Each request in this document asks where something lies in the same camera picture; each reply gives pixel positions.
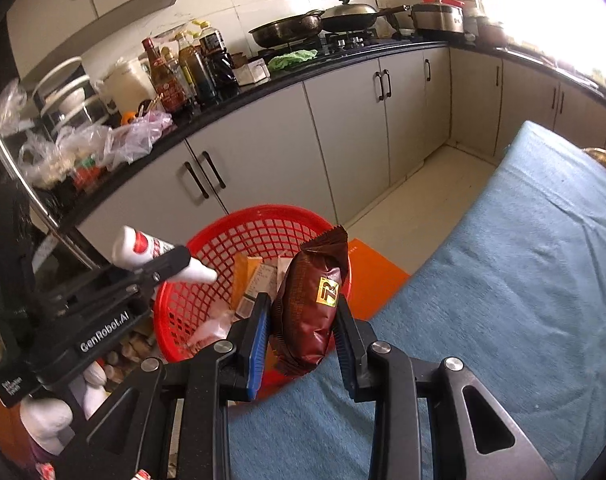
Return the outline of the dark soy sauce bottle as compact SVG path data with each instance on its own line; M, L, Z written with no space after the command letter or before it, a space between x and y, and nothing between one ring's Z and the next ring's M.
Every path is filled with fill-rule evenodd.
M237 96L239 84L233 73L233 60L221 32L209 22L199 24L199 44L207 59L218 94L223 100Z

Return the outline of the white electric kettle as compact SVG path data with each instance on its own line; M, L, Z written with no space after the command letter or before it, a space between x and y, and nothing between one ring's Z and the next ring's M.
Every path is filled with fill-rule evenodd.
M139 58L120 58L102 78L102 84L122 116L137 112L141 102L157 97L149 74L149 63Z

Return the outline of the white gloved hand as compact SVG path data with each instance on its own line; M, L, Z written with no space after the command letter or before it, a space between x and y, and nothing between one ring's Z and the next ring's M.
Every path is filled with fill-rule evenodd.
M64 450L75 434L74 406L82 410L82 422L90 419L108 399L107 381L103 367L94 362L64 389L71 394L70 401L63 400L61 393L41 399L26 396L20 404L20 419L30 437L30 450L36 463L50 462Z

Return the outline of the lidded black wok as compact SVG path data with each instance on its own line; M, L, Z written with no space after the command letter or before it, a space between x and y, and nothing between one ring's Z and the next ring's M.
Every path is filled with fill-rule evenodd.
M393 6L377 10L368 3L351 3L340 0L339 6L324 10L320 15L321 27L325 32L361 32L375 26L378 18L386 18L396 13L407 13L410 6Z

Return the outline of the blue table cloth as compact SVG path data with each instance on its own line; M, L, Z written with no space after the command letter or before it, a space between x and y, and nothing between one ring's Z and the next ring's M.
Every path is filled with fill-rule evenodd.
M478 200L371 320L409 356L458 356L557 479L606 446L606 169L525 122ZM335 354L230 416L233 479L366 479L373 406Z

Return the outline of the steel rice cooker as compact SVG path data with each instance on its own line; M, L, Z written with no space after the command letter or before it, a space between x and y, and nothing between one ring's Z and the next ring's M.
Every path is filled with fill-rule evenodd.
M417 30L454 32L463 34L464 14L459 6L444 3L416 3L410 8L410 17Z

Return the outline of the pink plastic bag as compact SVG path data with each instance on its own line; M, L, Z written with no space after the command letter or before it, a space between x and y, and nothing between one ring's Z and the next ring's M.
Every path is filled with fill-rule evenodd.
M226 339L235 320L235 312L226 310L200 324L187 341L187 349L196 354L218 340Z

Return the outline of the red plastic basket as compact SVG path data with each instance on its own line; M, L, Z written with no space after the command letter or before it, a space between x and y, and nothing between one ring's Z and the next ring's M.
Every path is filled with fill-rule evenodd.
M320 366L335 342L330 325L339 301L351 290L343 226L298 206L259 205L214 221L187 248L192 266L163 284L154 301L167 362L186 361L223 338L265 292L274 301L268 342L275 354L265 382L286 384Z

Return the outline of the brown snack bag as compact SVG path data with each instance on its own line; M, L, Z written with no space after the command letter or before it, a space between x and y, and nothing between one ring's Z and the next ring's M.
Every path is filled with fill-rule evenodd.
M342 287L349 276L343 226L334 226L300 246L269 311L269 343L279 373L300 377L324 359Z

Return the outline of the black wok pan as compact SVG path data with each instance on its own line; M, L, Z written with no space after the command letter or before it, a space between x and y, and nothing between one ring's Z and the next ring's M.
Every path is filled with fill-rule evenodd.
M254 42L264 48L272 49L283 44L316 37L323 29L321 16L323 10L312 10L304 14L288 16L249 31Z

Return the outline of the orange yellow packet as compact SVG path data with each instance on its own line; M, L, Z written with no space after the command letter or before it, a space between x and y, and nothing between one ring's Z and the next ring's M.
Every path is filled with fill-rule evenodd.
M262 257L247 256L243 252L237 252L233 257L233 289L231 289L230 296L231 309L238 309L245 289L250 284L254 272L262 263Z

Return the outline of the dark printed carton box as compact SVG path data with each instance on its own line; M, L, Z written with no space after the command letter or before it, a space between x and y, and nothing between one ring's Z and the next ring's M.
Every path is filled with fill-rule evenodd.
M268 294L274 300L277 294L277 269L262 263L252 275L245 292L241 296L236 313L239 318L251 316L255 301L260 294Z

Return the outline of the white plastic bags on counter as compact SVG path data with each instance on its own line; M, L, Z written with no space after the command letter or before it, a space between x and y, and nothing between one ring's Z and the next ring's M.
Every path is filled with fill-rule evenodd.
M149 155L172 126L169 113L151 110L115 129L98 124L63 127L56 141L29 133L18 152L18 168L36 188L53 188L82 169L112 171Z

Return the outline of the brown sauce bottle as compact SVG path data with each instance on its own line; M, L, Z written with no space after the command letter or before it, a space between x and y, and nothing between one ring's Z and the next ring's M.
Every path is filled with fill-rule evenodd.
M164 110L169 114L179 112L184 108L187 101L183 86L166 64L164 58L161 57L151 38L144 38L142 46L148 57L154 90L160 97Z

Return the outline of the green cloth on counter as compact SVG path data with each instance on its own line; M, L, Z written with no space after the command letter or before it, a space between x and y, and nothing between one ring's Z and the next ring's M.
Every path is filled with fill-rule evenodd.
M281 55L274 56L268 63L267 68L270 73L280 73L284 70L289 70L292 67L299 66L303 63L315 60L318 51L312 50L295 50Z

